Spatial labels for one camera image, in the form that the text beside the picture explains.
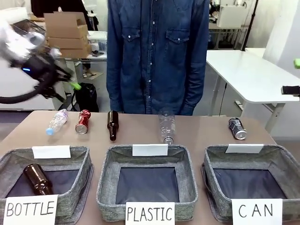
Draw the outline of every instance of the denim shirt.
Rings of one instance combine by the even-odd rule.
[[[192,115],[203,95],[209,0],[108,0],[111,109]]]

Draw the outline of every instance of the brown glass bottle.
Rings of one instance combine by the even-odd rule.
[[[53,195],[52,182],[46,177],[39,164],[30,164],[23,170],[23,174],[35,195]]]
[[[117,139],[117,131],[119,129],[119,115],[117,111],[110,111],[107,115],[107,129],[109,130],[109,138],[111,141]]]

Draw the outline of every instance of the black pole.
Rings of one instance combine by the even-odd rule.
[[[243,51],[243,52],[245,51],[245,48],[246,48],[246,45],[247,45],[247,42],[248,42],[248,39],[249,39],[250,31],[251,31],[252,24],[253,24],[254,17],[255,17],[255,12],[256,12],[256,8],[257,8],[257,4],[258,4],[258,0],[256,0],[256,2],[255,2],[253,14],[251,16],[250,24],[249,24],[249,27],[248,27],[248,30],[247,30],[247,33],[246,33],[246,36],[245,36],[245,41],[244,41],[243,46],[241,48],[241,51]]]

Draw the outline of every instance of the soda can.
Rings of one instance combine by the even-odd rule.
[[[75,127],[75,131],[78,134],[83,135],[83,134],[88,132],[88,130],[89,130],[89,118],[90,118],[89,110],[85,109],[85,110],[82,110],[79,113],[79,122]]]
[[[228,121],[228,126],[229,126],[229,129],[231,130],[232,135],[235,139],[237,139],[237,140],[245,140],[246,139],[247,131],[243,127],[243,124],[239,118],[236,118],[236,117],[231,118]]]

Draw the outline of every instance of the black bag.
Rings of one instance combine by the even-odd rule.
[[[97,92],[96,88],[91,83],[80,83],[81,89],[74,90],[74,94],[72,96],[72,108],[74,111],[78,111],[75,109],[73,105],[74,97],[76,96],[76,101],[79,105],[80,111],[87,109],[90,112],[98,113],[99,108],[97,104]]]

